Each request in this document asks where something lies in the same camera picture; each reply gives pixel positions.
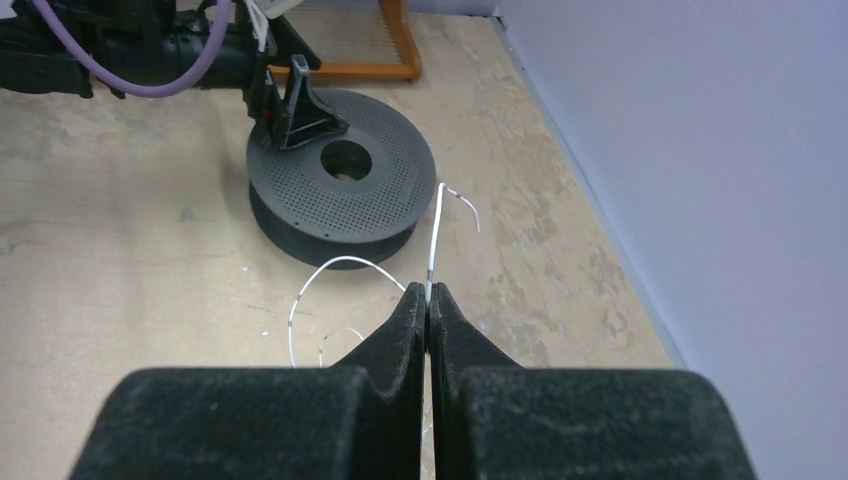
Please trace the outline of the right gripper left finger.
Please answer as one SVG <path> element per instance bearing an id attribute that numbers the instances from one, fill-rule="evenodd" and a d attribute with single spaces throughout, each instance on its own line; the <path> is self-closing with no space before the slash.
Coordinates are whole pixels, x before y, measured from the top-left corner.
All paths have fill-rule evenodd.
<path id="1" fill-rule="evenodd" d="M 105 400 L 74 479 L 416 479 L 424 288 L 326 368 L 148 368 Z"/>

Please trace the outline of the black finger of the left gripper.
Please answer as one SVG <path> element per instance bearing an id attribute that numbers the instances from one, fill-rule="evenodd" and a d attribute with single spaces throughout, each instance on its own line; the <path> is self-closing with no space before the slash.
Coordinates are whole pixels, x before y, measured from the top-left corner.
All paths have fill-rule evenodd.
<path id="1" fill-rule="evenodd" d="M 293 150 L 319 138 L 341 135 L 348 128 L 349 123 L 313 89 L 306 57 L 292 55 L 283 95 L 271 81 L 272 145 L 279 150 Z"/>

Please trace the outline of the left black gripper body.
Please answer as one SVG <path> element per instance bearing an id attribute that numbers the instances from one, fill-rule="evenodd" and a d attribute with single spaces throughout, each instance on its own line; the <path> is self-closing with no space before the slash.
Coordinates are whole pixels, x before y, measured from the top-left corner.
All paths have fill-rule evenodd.
<path id="1" fill-rule="evenodd" d="M 266 50 L 257 55 L 252 83 L 245 91 L 245 102 L 248 115 L 271 140 L 271 81 L 276 81 L 270 68 L 289 67 L 291 56 L 301 54 L 306 57 L 312 72 L 322 67 L 322 60 L 283 16 L 269 21 L 268 41 Z"/>

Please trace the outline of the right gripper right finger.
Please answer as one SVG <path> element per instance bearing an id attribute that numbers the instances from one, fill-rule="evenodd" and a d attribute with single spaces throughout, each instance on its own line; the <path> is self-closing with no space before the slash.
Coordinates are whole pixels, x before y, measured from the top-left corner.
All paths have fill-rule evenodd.
<path id="1" fill-rule="evenodd" d="M 526 368 L 433 287 L 440 479 L 752 479 L 722 395 L 687 370 Z"/>

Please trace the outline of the black cable spool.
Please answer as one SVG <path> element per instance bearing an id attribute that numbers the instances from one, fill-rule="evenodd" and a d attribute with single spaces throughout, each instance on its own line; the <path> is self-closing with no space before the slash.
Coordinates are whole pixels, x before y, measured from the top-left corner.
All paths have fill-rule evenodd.
<path id="1" fill-rule="evenodd" d="M 348 129 L 279 151 L 254 126 L 246 149 L 251 210 L 268 239 L 301 262 L 380 263 L 409 241 L 434 196 L 433 154 L 393 107 L 350 90 L 321 88 L 318 96 Z"/>

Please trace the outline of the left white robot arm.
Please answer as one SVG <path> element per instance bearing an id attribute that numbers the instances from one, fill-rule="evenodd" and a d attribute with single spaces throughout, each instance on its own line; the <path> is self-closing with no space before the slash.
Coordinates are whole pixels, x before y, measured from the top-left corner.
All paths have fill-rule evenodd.
<path id="1" fill-rule="evenodd" d="M 5 1 L 1 86 L 88 99 L 235 89 L 271 144 L 290 150 L 347 130 L 313 90 L 321 61 L 286 20 L 290 1 Z"/>

